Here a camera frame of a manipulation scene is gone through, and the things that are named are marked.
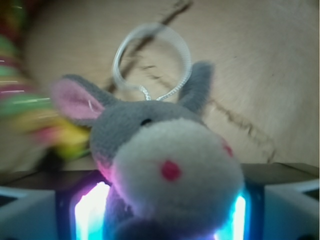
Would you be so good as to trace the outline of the illuminated gripper right finger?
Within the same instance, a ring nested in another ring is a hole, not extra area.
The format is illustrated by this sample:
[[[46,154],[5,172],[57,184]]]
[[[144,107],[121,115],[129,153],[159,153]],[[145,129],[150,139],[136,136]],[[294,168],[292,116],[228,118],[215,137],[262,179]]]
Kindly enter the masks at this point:
[[[318,240],[320,169],[305,163],[244,163],[245,189],[216,240]]]

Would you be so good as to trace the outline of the illuminated gripper left finger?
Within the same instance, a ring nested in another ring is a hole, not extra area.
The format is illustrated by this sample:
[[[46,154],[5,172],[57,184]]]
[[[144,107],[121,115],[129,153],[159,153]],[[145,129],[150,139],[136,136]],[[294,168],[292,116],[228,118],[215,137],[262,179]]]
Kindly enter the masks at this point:
[[[0,175],[2,240],[102,240],[110,183],[97,170]]]

